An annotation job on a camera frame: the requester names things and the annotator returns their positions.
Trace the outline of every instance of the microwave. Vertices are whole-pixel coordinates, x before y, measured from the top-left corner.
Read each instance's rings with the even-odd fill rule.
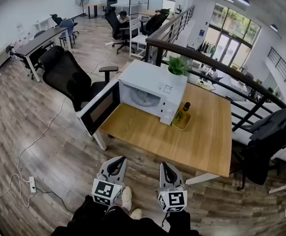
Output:
[[[186,85],[186,76],[176,76],[165,67],[134,60],[117,79],[110,80],[77,116],[90,135],[120,103],[158,116],[160,122],[170,125]]]

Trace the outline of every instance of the green plant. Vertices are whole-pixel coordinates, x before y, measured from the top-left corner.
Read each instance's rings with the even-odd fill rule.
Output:
[[[168,71],[174,75],[184,75],[189,70],[189,66],[182,62],[181,58],[169,56],[169,60],[166,63],[169,65]]]

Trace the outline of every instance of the white shoe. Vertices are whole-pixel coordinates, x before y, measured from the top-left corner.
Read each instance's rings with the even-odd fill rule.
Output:
[[[142,218],[142,210],[141,209],[135,209],[132,213],[131,213],[131,215],[130,215],[130,217],[132,218],[132,219],[141,219]]]
[[[129,186],[126,186],[122,192],[122,207],[126,208],[128,211],[131,210],[132,207],[132,191]]]

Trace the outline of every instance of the open microwave door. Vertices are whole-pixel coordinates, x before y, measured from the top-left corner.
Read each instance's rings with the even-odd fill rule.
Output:
[[[86,132],[95,136],[95,132],[119,104],[119,82],[117,79],[112,79],[100,93],[77,113],[77,117]]]

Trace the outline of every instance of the wooden floor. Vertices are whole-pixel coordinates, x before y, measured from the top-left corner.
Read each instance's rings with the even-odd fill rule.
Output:
[[[90,72],[107,57],[102,46],[112,41],[112,30],[101,18],[78,18],[77,22],[80,35],[73,54],[80,66]],[[129,60],[128,49],[119,55],[112,46],[108,49],[109,61],[99,67],[122,67]],[[13,59],[0,71],[1,194],[8,188],[10,175],[17,172],[20,151],[46,129],[64,96],[43,81],[31,80]],[[103,80],[98,70],[91,77]],[[140,207],[145,216],[160,224],[164,214],[155,191],[162,159],[116,139],[110,139],[107,150],[102,151],[79,125],[69,100],[48,132],[23,154],[21,171],[25,179],[34,176],[38,188],[56,192],[69,209],[75,210],[85,195],[91,194],[101,164],[119,155],[129,159],[124,182],[133,190],[133,207]],[[196,174],[194,169],[177,167],[185,179]],[[192,228],[203,236],[286,236],[286,192],[268,195],[269,189],[286,183],[286,172],[280,178],[271,173],[264,186],[248,182],[244,191],[236,188],[240,177],[240,174],[220,177],[188,187],[187,211],[191,214]],[[5,236],[49,235],[56,226],[66,225],[72,216],[53,194],[38,192],[26,208],[18,193],[18,180],[13,178],[11,191],[0,200],[0,230]],[[29,195],[29,187],[23,184],[23,197],[27,199]]]

